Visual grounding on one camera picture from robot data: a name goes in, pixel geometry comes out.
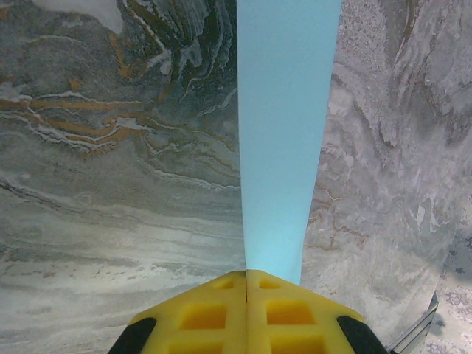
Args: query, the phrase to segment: light blue strip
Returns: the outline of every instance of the light blue strip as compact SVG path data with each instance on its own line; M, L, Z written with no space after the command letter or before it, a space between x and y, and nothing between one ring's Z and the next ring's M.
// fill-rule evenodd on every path
M247 269L299 284L341 0L237 0Z

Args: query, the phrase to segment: stone texture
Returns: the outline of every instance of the stone texture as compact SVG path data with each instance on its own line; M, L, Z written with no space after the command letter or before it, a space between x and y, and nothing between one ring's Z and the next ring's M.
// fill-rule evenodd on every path
M0 1L0 351L106 353L137 311L244 267L235 1L34 3ZM385 344L470 236L471 9L343 3L302 284ZM430 353L467 353L442 320Z

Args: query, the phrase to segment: marble wall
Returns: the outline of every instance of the marble wall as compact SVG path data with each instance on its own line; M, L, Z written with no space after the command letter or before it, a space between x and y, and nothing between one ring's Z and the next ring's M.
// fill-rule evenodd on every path
M0 2L4 354L106 353L244 268L235 3L60 3Z
M137 311L244 267L235 19L234 0L0 0L2 353L105 353ZM344 0L302 284L385 344L470 237L471 24L471 0Z
M384 343L428 307L470 225L471 24L468 0L343 4L303 284Z

